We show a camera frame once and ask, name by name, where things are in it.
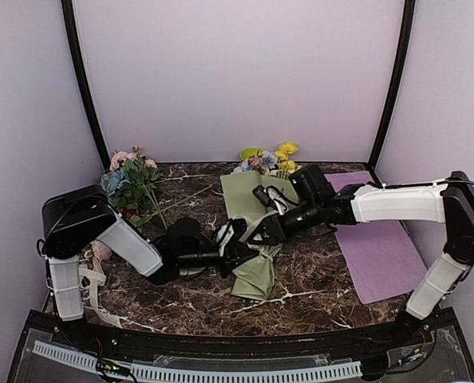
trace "purple cloth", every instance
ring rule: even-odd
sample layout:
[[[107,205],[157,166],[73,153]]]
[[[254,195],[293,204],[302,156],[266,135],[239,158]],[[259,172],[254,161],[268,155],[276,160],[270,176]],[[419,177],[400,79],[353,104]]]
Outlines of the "purple cloth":
[[[327,174],[334,190],[347,184],[366,184],[368,172]],[[427,271],[420,255],[398,221],[338,226],[335,233],[359,300],[381,301],[414,290]]]

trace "lavender wall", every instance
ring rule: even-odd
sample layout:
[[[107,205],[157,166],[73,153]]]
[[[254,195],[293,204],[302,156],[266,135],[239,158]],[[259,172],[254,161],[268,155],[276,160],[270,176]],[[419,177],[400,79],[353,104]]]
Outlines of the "lavender wall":
[[[433,180],[463,170],[474,180],[474,1],[419,0],[397,107],[378,175]],[[444,227],[408,225],[427,263]],[[474,359],[474,271],[451,296]]]
[[[110,150],[236,160],[296,140],[298,159],[368,160],[402,0],[76,4]]]
[[[0,0],[0,382],[30,308],[45,298],[35,253],[45,200],[101,173],[59,1]]]

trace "marble table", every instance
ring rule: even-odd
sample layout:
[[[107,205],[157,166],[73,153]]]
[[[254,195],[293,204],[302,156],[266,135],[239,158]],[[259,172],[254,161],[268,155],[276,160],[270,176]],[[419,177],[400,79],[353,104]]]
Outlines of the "marble table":
[[[168,211],[172,221],[190,216],[207,236],[227,221],[219,177],[235,164],[162,164],[158,184],[160,205],[167,207],[207,186],[211,188]],[[361,164],[320,164],[325,173],[364,170]],[[153,286],[125,261],[103,262],[108,281],[99,304],[118,315],[128,330],[204,336],[271,336],[308,334],[389,322],[405,295],[360,303],[346,262],[333,234],[316,227],[285,243],[275,258],[276,283],[266,302],[230,295],[234,277],[220,278],[210,269],[198,278]],[[144,228],[155,238],[164,229],[157,220]],[[104,324],[84,301],[90,322]]]

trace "flower stem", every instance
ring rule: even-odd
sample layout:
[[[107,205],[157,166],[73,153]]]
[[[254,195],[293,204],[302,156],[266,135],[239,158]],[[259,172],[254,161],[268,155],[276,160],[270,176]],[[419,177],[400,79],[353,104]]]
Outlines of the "flower stem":
[[[154,208],[157,210],[157,213],[159,214],[160,220],[163,222],[164,229],[167,230],[168,225],[166,224],[166,221],[164,220],[163,213],[160,210],[159,202],[157,202],[157,198],[156,198],[156,193],[154,193],[153,189],[151,189],[152,194],[150,195],[150,192],[148,191],[148,189],[146,187],[144,187],[143,189],[144,189],[144,192],[147,195],[147,197],[152,201],[152,205],[154,205]]]
[[[196,197],[198,194],[201,194],[205,191],[207,191],[208,189],[212,188],[212,185],[210,186],[207,186],[206,188],[203,188],[202,190],[194,193],[194,194],[191,194],[189,197],[186,197],[184,199],[181,199],[179,202],[175,202],[173,205],[170,205],[168,207],[165,207],[163,210],[157,210],[156,212],[152,213],[151,215],[147,215],[146,217],[144,217],[142,220],[141,220],[141,224],[145,224],[147,223],[148,221],[150,221],[150,219],[152,219],[153,217],[155,217],[156,215],[159,215],[160,213],[164,213],[166,212],[167,210],[171,209],[172,207],[175,207],[175,206],[178,206],[180,205],[181,203],[184,203],[188,200],[190,200],[192,197]]]

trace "bouquet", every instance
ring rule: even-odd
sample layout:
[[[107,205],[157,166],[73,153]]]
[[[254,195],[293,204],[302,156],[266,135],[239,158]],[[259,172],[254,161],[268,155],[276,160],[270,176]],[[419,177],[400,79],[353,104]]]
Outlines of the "bouquet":
[[[234,169],[234,173],[254,170],[260,174],[285,179],[301,167],[290,160],[290,155],[297,153],[298,150],[294,142],[286,142],[279,145],[278,150],[274,153],[264,150],[261,155],[250,156]]]
[[[143,215],[151,204],[166,228],[154,192],[155,182],[159,177],[154,160],[143,156],[140,148],[135,147],[130,153],[113,153],[109,172],[101,177],[101,186],[109,202],[131,223],[140,226],[140,215]]]

